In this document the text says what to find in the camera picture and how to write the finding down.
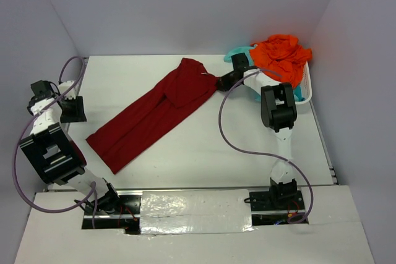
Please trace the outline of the dark red t shirt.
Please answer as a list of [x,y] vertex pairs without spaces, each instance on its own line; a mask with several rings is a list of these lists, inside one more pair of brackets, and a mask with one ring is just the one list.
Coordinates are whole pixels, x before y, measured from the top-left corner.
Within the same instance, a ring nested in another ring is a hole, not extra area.
[[184,57],[177,68],[86,141],[116,174],[209,100],[217,80],[201,62]]

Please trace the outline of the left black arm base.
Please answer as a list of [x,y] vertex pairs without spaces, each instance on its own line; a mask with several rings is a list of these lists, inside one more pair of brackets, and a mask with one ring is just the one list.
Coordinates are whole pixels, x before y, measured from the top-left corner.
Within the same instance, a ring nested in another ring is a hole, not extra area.
[[123,229],[126,234],[140,234],[141,196],[136,194],[119,195],[114,187],[107,183],[108,191],[95,201],[83,203],[82,229]]

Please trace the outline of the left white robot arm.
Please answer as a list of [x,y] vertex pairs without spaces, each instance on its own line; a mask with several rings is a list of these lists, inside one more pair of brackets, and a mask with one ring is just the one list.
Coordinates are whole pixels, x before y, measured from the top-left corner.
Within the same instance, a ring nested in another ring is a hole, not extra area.
[[19,147],[44,183],[68,185],[84,195],[94,185],[97,197],[92,207],[112,214],[120,209],[121,197],[109,182],[87,169],[81,150],[65,129],[68,123],[87,120],[76,85],[73,80],[58,85],[40,80],[31,85],[33,97],[27,110],[34,120]]

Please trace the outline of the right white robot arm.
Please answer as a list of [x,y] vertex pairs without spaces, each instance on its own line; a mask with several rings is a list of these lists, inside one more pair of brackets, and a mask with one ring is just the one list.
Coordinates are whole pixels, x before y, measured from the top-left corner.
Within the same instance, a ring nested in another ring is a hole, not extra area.
[[277,159],[270,172],[269,202],[276,209],[285,208],[297,193],[292,160],[291,135],[297,119],[293,87],[270,77],[271,71],[251,66],[244,53],[231,57],[233,70],[217,81],[217,90],[229,92],[238,85],[249,87],[260,95],[260,118],[277,141]]

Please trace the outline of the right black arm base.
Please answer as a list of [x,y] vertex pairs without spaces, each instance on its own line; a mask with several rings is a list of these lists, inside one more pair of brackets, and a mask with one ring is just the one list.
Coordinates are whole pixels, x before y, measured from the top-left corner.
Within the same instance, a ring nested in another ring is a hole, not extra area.
[[244,199],[251,209],[253,226],[306,224],[306,207],[297,182],[270,181],[267,190],[253,190]]

